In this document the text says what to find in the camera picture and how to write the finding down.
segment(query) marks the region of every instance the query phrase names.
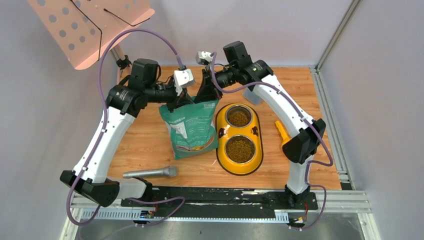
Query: yellow tray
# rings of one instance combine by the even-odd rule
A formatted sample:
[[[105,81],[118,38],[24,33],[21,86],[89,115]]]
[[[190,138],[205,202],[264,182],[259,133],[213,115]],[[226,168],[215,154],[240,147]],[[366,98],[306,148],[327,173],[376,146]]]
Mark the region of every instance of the yellow tray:
[[[243,127],[236,127],[230,124],[227,116],[234,112],[245,113],[250,118],[249,123]],[[219,143],[216,149],[216,157],[222,168],[230,174],[245,176],[255,172],[261,166],[264,159],[261,126],[258,114],[253,108],[242,103],[232,103],[224,106],[216,114],[216,130]],[[237,139],[246,140],[254,148],[254,155],[247,162],[235,162],[226,153],[227,143]]]

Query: wooden tabletop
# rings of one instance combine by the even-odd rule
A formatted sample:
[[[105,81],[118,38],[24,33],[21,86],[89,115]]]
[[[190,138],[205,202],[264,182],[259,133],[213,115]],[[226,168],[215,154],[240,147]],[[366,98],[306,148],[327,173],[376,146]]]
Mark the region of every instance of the wooden tabletop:
[[[175,66],[163,66],[161,80],[165,81],[176,69]],[[198,66],[191,67],[196,79],[196,84],[188,89],[191,96],[196,95],[202,82],[201,69]],[[321,118],[320,105],[309,68],[274,67],[272,69],[281,85],[299,106],[315,119]],[[247,104],[259,116],[264,157],[262,165],[256,172],[247,176],[235,176],[226,172],[218,162],[215,162],[217,159],[215,150],[175,160],[167,128],[159,114],[160,104],[149,103],[146,109],[141,110],[124,135],[110,164],[108,175],[122,178],[123,173],[129,171],[176,166],[178,175],[175,177],[149,177],[146,180],[157,186],[284,188],[289,178],[289,160],[280,148],[282,140],[275,126],[277,116],[265,102],[259,105],[249,103],[243,98],[242,91],[224,94],[215,113],[230,103]],[[326,133],[323,139],[330,148]],[[319,146],[314,159],[326,163],[329,161],[322,146]],[[329,190],[341,189],[335,166],[324,167],[312,164],[309,179],[311,183],[324,185]]]

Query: black clamp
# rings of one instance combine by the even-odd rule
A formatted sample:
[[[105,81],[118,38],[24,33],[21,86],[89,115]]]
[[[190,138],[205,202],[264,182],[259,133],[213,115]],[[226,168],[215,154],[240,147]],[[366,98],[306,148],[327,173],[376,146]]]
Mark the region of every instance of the black clamp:
[[[121,70],[126,69],[129,65],[131,65],[131,61],[128,59],[128,55],[125,55],[125,59],[118,59],[118,61],[116,61],[116,64],[118,65],[118,67]]]

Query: white wall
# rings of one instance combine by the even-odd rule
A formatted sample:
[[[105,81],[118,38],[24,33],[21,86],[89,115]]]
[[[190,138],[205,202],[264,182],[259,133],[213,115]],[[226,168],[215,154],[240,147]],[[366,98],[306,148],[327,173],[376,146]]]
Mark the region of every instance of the white wall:
[[[364,0],[323,67],[382,239],[423,239],[424,2]]]
[[[106,66],[105,90],[112,57]],[[97,65],[72,68],[26,1],[0,1],[0,239],[59,238],[69,189],[59,176],[101,117],[96,76]]]
[[[273,66],[314,65],[351,0],[151,0],[156,13],[142,26],[167,37],[185,64],[197,51],[218,51],[240,40],[252,58]],[[168,47],[154,36],[135,33],[123,41],[131,59],[175,65]]]

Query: yellow pet feeder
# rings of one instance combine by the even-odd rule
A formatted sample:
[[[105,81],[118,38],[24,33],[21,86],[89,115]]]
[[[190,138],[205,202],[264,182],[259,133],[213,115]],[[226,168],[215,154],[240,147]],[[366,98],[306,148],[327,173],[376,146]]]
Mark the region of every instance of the yellow pet feeder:
[[[227,172],[244,176],[255,172],[264,158],[258,114],[248,105],[232,103],[216,114],[219,147],[216,157]]]

